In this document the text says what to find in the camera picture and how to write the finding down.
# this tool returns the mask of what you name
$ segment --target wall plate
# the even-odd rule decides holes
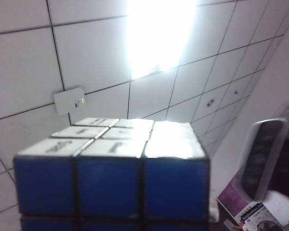
[[[85,94],[81,87],[53,95],[58,115],[74,112],[85,105]]]

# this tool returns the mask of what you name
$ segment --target blue cube face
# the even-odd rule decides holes
[[[16,158],[14,167],[20,212],[75,214],[72,165],[68,158]]]
[[[138,208],[138,163],[134,160],[78,161],[81,216],[134,218]]]
[[[147,231],[206,231],[205,226],[201,225],[150,225]]]
[[[135,225],[117,225],[117,224],[94,224],[84,223],[80,229],[81,231],[139,231]]]
[[[77,231],[74,221],[22,219],[22,231]]]
[[[206,162],[147,159],[145,213],[149,218],[204,220],[208,209]]]

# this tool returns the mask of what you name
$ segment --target white wall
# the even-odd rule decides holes
[[[251,124],[276,116],[287,106],[289,30],[212,160],[211,186],[216,196],[241,165],[241,149]]]

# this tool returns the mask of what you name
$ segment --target rubik's cube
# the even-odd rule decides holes
[[[188,123],[86,118],[14,158],[23,231],[204,231],[210,161]]]

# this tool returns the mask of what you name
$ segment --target fluorescent light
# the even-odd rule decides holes
[[[132,78],[179,64],[195,13],[195,0],[129,0]]]

